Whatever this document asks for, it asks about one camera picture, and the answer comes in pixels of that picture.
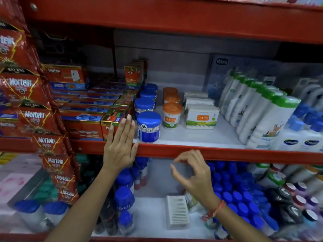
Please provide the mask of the clear box of white buds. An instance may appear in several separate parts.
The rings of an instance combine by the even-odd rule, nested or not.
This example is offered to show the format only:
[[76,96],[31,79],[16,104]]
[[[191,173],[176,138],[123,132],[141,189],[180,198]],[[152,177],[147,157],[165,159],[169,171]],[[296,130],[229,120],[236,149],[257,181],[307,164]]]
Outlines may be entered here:
[[167,230],[186,230],[190,217],[184,195],[167,195],[165,198]]

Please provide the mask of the cluster of purple-capped small bottles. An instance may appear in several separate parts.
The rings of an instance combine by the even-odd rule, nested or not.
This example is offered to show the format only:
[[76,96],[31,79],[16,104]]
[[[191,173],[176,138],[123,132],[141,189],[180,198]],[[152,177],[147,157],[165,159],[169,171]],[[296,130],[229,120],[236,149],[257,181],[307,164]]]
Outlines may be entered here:
[[283,187],[287,189],[292,196],[292,203],[301,211],[310,210],[317,215],[320,221],[320,208],[315,196],[308,194],[308,186],[304,182],[284,183]]

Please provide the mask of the white handled bottles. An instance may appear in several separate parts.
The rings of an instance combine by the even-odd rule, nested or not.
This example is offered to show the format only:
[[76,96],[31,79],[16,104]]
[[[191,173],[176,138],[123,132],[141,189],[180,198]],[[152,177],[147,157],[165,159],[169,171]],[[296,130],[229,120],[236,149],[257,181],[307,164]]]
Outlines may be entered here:
[[323,96],[323,79],[299,78],[292,91],[292,96],[299,98],[302,105],[312,108],[318,99]]

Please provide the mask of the small clear bottle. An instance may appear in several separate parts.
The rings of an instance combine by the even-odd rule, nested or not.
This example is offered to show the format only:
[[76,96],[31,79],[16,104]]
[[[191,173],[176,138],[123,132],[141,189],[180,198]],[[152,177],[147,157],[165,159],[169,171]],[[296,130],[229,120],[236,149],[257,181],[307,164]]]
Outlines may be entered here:
[[201,209],[201,204],[186,189],[183,191],[183,195],[189,212],[193,213]]

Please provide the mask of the pale blue cardboard box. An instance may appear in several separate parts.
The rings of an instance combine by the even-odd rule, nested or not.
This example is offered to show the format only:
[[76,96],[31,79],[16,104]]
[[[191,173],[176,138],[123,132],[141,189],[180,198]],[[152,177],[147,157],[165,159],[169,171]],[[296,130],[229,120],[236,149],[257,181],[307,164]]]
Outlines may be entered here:
[[290,63],[278,60],[215,54],[210,56],[203,90],[220,98],[235,72],[265,81],[288,94],[298,95],[309,84],[323,85],[323,64]]

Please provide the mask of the group of dark blue-capped bottles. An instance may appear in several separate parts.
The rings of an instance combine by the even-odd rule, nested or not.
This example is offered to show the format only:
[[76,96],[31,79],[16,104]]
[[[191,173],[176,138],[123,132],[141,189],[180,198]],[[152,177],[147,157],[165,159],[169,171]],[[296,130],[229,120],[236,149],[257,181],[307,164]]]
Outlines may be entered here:
[[99,218],[109,236],[129,236],[135,230],[135,191],[147,185],[151,157],[136,157],[116,177]]

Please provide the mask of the white pink printed packet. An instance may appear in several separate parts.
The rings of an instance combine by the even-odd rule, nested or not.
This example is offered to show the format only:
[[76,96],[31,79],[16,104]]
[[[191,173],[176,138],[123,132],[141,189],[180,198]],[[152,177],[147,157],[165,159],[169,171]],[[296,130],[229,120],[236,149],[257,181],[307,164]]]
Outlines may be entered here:
[[28,197],[46,175],[38,155],[19,154],[6,163],[0,168],[0,210]]

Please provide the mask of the red green small carton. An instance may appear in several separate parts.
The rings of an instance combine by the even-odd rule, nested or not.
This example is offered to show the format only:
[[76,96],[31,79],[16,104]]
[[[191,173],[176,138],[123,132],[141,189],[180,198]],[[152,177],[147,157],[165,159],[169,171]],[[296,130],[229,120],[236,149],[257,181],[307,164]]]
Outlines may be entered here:
[[119,127],[121,119],[127,118],[128,111],[124,108],[110,108],[107,113],[100,120],[103,140],[107,141],[109,129],[111,126],[114,128],[114,134]]

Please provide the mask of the person's left forearm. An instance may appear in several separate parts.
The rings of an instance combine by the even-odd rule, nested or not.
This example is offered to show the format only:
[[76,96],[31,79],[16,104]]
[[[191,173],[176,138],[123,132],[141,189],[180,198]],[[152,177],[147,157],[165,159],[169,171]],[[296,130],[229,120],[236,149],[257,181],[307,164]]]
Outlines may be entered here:
[[86,192],[44,242],[90,242],[101,208],[119,173],[125,167],[102,167]]

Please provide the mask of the person's right hand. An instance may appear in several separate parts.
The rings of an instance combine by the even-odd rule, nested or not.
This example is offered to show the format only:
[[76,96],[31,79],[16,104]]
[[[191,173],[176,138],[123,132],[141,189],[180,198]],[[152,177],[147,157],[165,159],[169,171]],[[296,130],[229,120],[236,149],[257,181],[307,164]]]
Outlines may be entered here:
[[206,164],[200,150],[189,150],[174,159],[175,163],[185,163],[193,168],[194,175],[189,179],[189,186],[184,188],[208,211],[221,199],[212,188],[211,170]]

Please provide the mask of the stack of red flat boxes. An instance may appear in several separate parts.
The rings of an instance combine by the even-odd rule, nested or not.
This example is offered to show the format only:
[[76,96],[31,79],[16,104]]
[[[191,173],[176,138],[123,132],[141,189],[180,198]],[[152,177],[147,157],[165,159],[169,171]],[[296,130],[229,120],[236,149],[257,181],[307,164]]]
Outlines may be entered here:
[[109,73],[91,72],[86,65],[42,62],[64,128],[73,140],[106,141],[105,118],[124,94],[126,82]]

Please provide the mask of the person's right forearm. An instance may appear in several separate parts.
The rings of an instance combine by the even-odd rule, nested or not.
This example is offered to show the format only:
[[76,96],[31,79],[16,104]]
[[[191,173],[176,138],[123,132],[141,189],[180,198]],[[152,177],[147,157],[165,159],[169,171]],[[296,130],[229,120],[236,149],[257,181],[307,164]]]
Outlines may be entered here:
[[235,242],[274,242],[242,217],[238,216],[221,200],[211,208],[212,215],[231,234]]

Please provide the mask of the white blue-capped lotion bottle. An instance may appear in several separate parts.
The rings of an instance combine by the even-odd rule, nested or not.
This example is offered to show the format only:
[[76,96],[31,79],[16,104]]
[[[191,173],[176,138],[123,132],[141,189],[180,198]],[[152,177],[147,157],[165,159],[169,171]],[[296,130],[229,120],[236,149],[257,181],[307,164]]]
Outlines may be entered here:
[[301,145],[298,151],[319,153],[323,147],[323,122],[317,121],[309,129],[300,132]]
[[323,122],[323,112],[312,111],[305,115],[303,122],[307,128],[311,127],[318,121]]
[[310,105],[305,103],[300,103],[298,107],[293,112],[293,115],[297,118],[299,121],[304,121],[306,115],[311,112],[312,108]]
[[296,151],[302,142],[301,130],[303,130],[304,122],[294,120],[289,123],[287,128],[281,130],[275,141],[269,147],[269,150],[277,151]]

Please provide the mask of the black pump bottle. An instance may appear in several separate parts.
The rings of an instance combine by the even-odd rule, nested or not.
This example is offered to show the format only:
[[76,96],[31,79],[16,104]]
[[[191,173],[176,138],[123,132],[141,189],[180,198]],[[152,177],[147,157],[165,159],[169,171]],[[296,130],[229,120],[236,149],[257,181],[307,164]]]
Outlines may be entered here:
[[302,212],[291,204],[278,206],[278,223],[282,226],[297,225],[303,223]]
[[284,187],[269,188],[265,195],[271,205],[292,204],[292,195]]

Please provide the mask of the person's left hand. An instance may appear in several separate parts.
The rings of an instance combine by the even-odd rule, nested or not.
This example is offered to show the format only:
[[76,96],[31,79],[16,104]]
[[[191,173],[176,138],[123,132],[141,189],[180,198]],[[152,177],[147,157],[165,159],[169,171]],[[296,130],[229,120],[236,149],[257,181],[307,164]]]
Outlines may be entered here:
[[104,146],[103,154],[103,170],[112,176],[117,176],[119,173],[130,166],[135,160],[129,160],[128,151],[129,144],[133,143],[136,126],[135,121],[132,120],[131,115],[127,115],[130,118],[130,130],[128,137],[126,139],[125,145],[118,145],[118,129],[114,134],[113,142],[108,150],[106,150],[106,145]]

